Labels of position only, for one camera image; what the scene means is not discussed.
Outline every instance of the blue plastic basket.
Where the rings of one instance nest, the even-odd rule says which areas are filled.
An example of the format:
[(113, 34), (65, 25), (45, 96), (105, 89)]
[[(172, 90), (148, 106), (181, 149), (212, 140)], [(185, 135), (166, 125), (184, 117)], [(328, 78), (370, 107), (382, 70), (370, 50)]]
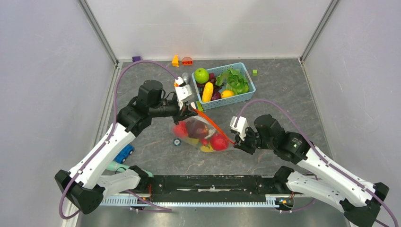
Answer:
[[(246, 77), (246, 79), (248, 80), (249, 91), (244, 94), (240, 94), (240, 95), (236, 95), (236, 96), (232, 96), (232, 97), (228, 97), (228, 98), (222, 98), (222, 99), (204, 103), (204, 102), (202, 102), (202, 97), (199, 94), (199, 89), (196, 86), (194, 73), (192, 73), (192, 81), (195, 85), (196, 95), (198, 96), (199, 102), (202, 104), (202, 108), (204, 110), (208, 110), (208, 109), (212, 109), (212, 108), (216, 108), (216, 107), (220, 107), (220, 106), (224, 106), (224, 105), (228, 105), (228, 104), (232, 104), (232, 103), (239, 103), (242, 101), (246, 101), (246, 100), (251, 99), (253, 94), (255, 93), (255, 91), (256, 91), (255, 85), (253, 84), (252, 79), (249, 76), (249, 73), (245, 68), (245, 65), (241, 62), (208, 69), (207, 71), (208, 71), (208, 73), (214, 73), (214, 75), (217, 77), (218, 75), (227, 71), (228, 69), (240, 70), (241, 74), (244, 75)], [(220, 89), (219, 92), (221, 93), (225, 89), (226, 89), (226, 86), (224, 86), (222, 89)]]

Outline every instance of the gray tabletop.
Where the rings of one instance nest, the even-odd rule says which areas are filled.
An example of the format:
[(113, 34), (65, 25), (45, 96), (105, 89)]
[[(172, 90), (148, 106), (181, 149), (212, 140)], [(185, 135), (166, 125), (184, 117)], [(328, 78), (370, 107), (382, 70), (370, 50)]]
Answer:
[[(306, 78), (297, 59), (194, 61), (192, 66), (181, 65), (178, 68), (172, 67), (170, 61), (161, 63), (181, 75), (184, 72), (192, 74), (197, 68), (209, 69), (237, 62), (244, 63), (250, 75), (252, 70), (258, 70), (258, 76), (252, 77), (256, 86), (253, 99), (266, 98), (282, 106), (314, 144), (330, 155)], [(134, 66), (127, 71), (119, 85), (118, 109), (124, 107), (138, 94), (139, 86), (147, 79), (162, 82), (167, 93), (174, 89), (173, 77), (159, 66), (153, 64)], [(205, 114), (233, 139), (234, 135), (229, 130), (231, 117), (237, 115), (246, 102), (207, 110)], [(271, 114), (284, 129), (296, 131), (286, 116), (269, 104), (250, 105), (243, 116), (253, 126), (254, 119), (262, 114)], [(174, 146), (173, 140), (176, 137), (171, 131), (172, 125), (171, 118), (153, 119), (152, 125), (131, 143), (135, 147), (135, 152), (127, 158), (125, 164), (138, 165), (158, 175), (274, 174), (280, 166), (289, 166), (305, 172), (281, 160), (271, 150), (257, 150), (253, 155), (249, 155), (235, 149), (204, 153), (184, 142), (180, 146)]]

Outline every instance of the robotic arm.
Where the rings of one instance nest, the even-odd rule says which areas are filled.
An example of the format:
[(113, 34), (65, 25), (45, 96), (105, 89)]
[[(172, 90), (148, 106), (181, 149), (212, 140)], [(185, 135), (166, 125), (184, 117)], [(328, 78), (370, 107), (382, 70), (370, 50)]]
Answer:
[[(96, 209), (103, 198), (127, 189), (134, 189), (139, 185), (141, 179), (143, 181), (148, 177), (137, 166), (132, 166), (128, 170), (112, 176), (101, 176), (101, 174), (121, 149), (151, 125), (152, 118), (172, 117), (174, 123), (177, 124), (179, 121), (197, 115), (187, 104), (193, 98), (190, 85), (187, 85), (181, 77), (175, 82), (178, 87), (175, 88), (175, 92), (172, 92), (172, 99), (167, 99), (169, 95), (166, 97), (166, 92), (160, 82), (156, 80), (145, 81), (139, 87), (138, 96), (134, 97), (118, 113), (112, 137), (106, 141), (108, 135), (112, 133), (112, 126), (110, 126), (106, 135), (85, 158), (68, 172), (60, 170), (56, 174), (55, 180), (62, 192), (73, 177), (78, 174), (68, 189), (66, 197), (84, 214)], [(99, 153), (81, 171), (82, 165), (101, 146), (103, 147)]]
[[(309, 170), (324, 181), (305, 177), (289, 167), (282, 166), (275, 174), (277, 188), (287, 192), (300, 192), (328, 203), (343, 212), (349, 221), (358, 226), (373, 225), (381, 205), (366, 190), (369, 189), (384, 200), (389, 191), (385, 184), (373, 184), (357, 177), (315, 147), (328, 161), (328, 163), (323, 162), (302, 135), (286, 132), (270, 114), (262, 115), (255, 120), (257, 132), (248, 126), (245, 118), (240, 117), (237, 126), (235, 121), (236, 117), (233, 117), (230, 123), (231, 131), (235, 134), (234, 148), (249, 154), (253, 154), (256, 149), (271, 149), (281, 159)], [(357, 179), (364, 188), (361, 189), (332, 166)]]

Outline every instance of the transparent bag of toy food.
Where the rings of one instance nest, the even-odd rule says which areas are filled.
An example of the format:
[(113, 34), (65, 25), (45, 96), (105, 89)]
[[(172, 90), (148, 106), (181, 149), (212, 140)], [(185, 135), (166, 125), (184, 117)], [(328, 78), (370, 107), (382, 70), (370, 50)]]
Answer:
[(185, 142), (203, 152), (226, 151), (233, 148), (233, 142), (205, 115), (180, 121), (178, 125), (172, 126), (172, 131), (177, 137), (174, 140), (176, 146)]

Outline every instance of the toy car wheel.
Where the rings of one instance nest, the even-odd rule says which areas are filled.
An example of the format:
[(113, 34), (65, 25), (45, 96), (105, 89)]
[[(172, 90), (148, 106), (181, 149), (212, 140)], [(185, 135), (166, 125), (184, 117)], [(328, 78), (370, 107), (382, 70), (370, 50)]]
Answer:
[(174, 146), (179, 146), (179, 145), (181, 144), (181, 140), (180, 140), (179, 138), (176, 138), (176, 139), (173, 141), (173, 144), (174, 144)]

